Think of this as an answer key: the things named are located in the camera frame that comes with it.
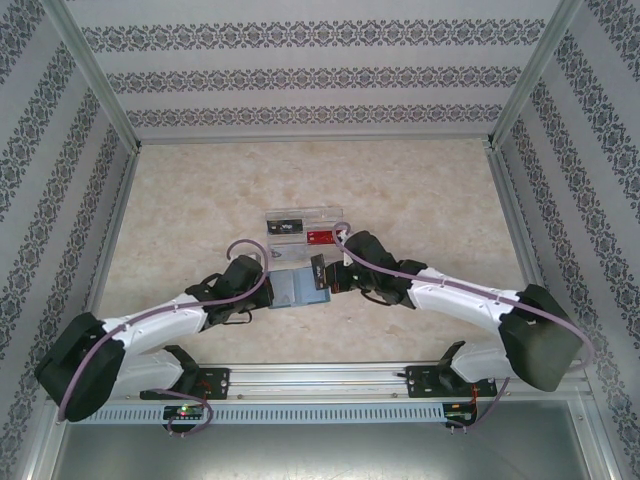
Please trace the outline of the teal leather card holder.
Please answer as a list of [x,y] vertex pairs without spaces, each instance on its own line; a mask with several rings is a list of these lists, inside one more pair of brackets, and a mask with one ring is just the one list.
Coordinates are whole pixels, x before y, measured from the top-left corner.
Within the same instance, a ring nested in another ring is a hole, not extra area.
[[295,308],[330,301],[328,289],[316,288],[311,267],[271,271],[269,280],[274,294],[270,309]]

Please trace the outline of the clear acrylic card stand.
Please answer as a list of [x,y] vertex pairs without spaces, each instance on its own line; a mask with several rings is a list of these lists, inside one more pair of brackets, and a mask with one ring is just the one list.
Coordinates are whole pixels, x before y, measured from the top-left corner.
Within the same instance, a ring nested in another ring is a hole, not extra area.
[[[270,235],[267,229],[268,220],[302,219],[304,231],[297,235]],[[310,207],[271,209],[265,212],[267,231],[267,248],[271,259],[276,262],[307,262],[317,254],[323,254],[327,263],[338,261],[342,253],[335,243],[330,245],[310,246],[306,241],[306,233],[311,230],[332,230],[334,225],[343,220],[343,209],[340,207]]]

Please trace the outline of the small circuit board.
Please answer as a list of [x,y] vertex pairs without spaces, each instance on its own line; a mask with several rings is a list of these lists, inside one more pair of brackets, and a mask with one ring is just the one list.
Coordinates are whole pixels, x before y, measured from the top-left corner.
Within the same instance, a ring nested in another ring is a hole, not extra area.
[[164,421],[186,421],[198,423],[204,419],[204,410],[196,405],[165,406],[163,410]]
[[476,404],[471,403],[446,403],[443,405],[446,421],[454,426],[470,426],[477,420],[478,410]]

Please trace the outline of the grey metal panel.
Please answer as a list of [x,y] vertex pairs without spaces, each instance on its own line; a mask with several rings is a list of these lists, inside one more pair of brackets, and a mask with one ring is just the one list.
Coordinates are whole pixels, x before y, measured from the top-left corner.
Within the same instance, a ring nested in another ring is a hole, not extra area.
[[437,425],[231,425],[175,439],[153,426],[67,433],[54,480],[590,480],[562,432]]

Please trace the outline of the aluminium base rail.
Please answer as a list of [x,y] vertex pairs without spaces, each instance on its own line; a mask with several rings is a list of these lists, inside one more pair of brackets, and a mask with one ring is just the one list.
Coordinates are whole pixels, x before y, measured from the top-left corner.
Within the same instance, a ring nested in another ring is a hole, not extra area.
[[[434,362],[303,363],[303,364],[203,364],[227,368],[226,401],[220,403],[362,403],[391,400],[418,402],[409,397],[407,365]],[[518,378],[509,381],[505,401],[572,400],[591,397],[593,390],[584,371],[566,375],[556,391],[534,389]]]

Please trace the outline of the aluminium frame side rail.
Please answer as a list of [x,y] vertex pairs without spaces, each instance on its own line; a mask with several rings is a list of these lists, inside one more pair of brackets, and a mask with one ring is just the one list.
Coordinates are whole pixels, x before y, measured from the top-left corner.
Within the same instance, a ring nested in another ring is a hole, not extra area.
[[559,301],[543,286],[533,244],[520,212],[506,165],[495,149],[485,149],[525,287],[516,293],[514,311],[499,328],[515,373],[530,386],[553,392],[573,377],[588,379],[594,366],[593,344]]
[[59,404],[79,362],[64,362],[65,340],[88,313],[98,311],[104,294],[124,211],[135,173],[137,152],[114,134],[106,136],[85,188],[39,333],[43,356],[34,374],[48,397]]

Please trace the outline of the short aluminium frame post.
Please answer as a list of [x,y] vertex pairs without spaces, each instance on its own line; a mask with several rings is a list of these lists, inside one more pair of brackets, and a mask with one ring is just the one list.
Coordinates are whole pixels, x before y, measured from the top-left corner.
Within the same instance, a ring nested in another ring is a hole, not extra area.
[[27,440],[14,480],[53,480],[67,424],[58,419],[58,406],[46,400]]
[[623,480],[596,402],[578,396],[567,402],[590,480]]

